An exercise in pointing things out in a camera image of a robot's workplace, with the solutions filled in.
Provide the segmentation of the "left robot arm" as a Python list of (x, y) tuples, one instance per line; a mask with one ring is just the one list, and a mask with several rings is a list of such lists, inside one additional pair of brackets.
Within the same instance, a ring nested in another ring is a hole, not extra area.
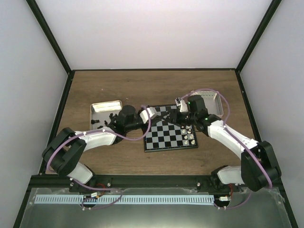
[(97, 180), (93, 171), (80, 162), (83, 152), (128, 140), (127, 133), (137, 129), (142, 129), (145, 137), (152, 125), (163, 117), (151, 106), (142, 106), (136, 111), (133, 106), (125, 105), (118, 113), (110, 113), (109, 121), (95, 130), (77, 132), (64, 128), (42, 153), (46, 169), (60, 177), (71, 178), (91, 192), (96, 188)]

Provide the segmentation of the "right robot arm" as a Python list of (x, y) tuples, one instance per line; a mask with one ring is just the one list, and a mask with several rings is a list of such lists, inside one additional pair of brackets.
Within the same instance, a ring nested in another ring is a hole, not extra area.
[(237, 184), (256, 192), (264, 187), (271, 188), (281, 178), (282, 172), (269, 142), (258, 142), (229, 127), (219, 116), (208, 112), (200, 95), (191, 95), (187, 101), (176, 98), (175, 102), (177, 108), (168, 115), (170, 123), (194, 125), (199, 132), (220, 142), (240, 159), (239, 166), (222, 166), (214, 170), (211, 179), (214, 190), (223, 191), (228, 184)]

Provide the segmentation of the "black white chessboard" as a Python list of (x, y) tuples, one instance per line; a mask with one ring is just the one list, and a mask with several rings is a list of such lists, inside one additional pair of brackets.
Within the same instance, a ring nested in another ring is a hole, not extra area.
[[(164, 120), (153, 121), (154, 124), (143, 139), (145, 152), (198, 148), (198, 140), (193, 125), (179, 127)], [(190, 134), (187, 133), (188, 129), (192, 130), (193, 139), (190, 139)]]

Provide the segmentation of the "pink metal tin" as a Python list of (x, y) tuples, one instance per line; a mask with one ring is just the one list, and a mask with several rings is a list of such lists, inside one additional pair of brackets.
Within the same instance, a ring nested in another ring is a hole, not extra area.
[(209, 114), (215, 114), (220, 118), (223, 116), (223, 106), (221, 97), (218, 93), (214, 91), (202, 90), (193, 93), (193, 95), (200, 95), (204, 99), (205, 107), (207, 108)]

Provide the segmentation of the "yellow metal tin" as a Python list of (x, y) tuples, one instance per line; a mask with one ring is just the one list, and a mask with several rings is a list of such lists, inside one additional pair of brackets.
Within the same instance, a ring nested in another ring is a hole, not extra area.
[[(105, 122), (111, 121), (110, 116), (118, 114), (122, 109), (120, 100), (107, 101), (91, 104), (90, 106), (90, 130), (105, 126)], [(91, 120), (99, 120), (99, 123), (91, 124)]]

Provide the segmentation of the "black piece tin front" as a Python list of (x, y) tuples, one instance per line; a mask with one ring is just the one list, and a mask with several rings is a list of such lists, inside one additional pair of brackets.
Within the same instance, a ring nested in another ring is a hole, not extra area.
[(96, 124), (96, 123), (99, 123), (100, 121), (99, 120), (91, 120), (91, 124)]

